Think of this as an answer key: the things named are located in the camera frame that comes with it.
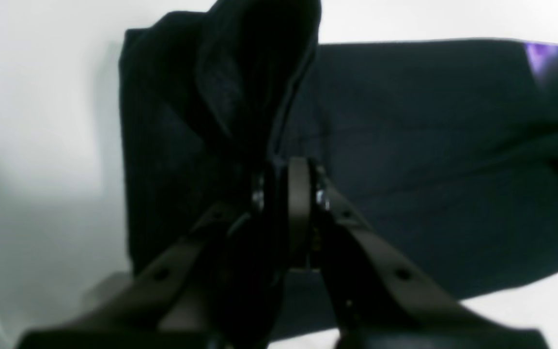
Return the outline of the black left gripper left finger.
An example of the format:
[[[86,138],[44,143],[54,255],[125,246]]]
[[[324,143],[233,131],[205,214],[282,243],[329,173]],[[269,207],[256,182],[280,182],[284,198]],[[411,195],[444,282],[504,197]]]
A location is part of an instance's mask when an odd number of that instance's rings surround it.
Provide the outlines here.
[[[215,201],[122,291],[20,349],[264,349],[285,298],[287,165]]]

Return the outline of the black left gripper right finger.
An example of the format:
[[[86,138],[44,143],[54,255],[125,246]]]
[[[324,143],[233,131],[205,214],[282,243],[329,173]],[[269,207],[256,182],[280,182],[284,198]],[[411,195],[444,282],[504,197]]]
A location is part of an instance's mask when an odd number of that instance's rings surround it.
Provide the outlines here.
[[[305,158],[288,164],[293,270],[320,272],[340,329],[338,349],[546,349],[540,331],[513,329],[463,307],[382,239]]]

